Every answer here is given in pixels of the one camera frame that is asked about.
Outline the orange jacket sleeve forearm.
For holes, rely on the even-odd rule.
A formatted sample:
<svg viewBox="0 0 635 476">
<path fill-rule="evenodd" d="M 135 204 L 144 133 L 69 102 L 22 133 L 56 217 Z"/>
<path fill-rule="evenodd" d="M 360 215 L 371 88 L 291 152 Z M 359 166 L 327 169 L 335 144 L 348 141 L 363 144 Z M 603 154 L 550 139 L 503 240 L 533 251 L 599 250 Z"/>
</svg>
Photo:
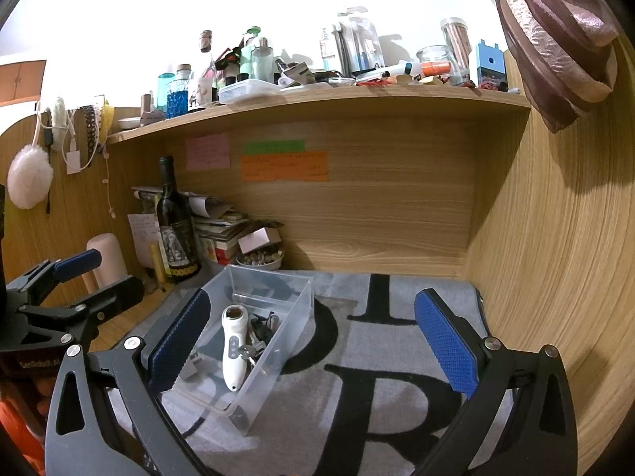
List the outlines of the orange jacket sleeve forearm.
<svg viewBox="0 0 635 476">
<path fill-rule="evenodd" d="M 1 424 L 17 449 L 38 475 L 45 474 L 44 449 L 27 428 L 9 396 L 9 386 L 1 385 Z"/>
</svg>

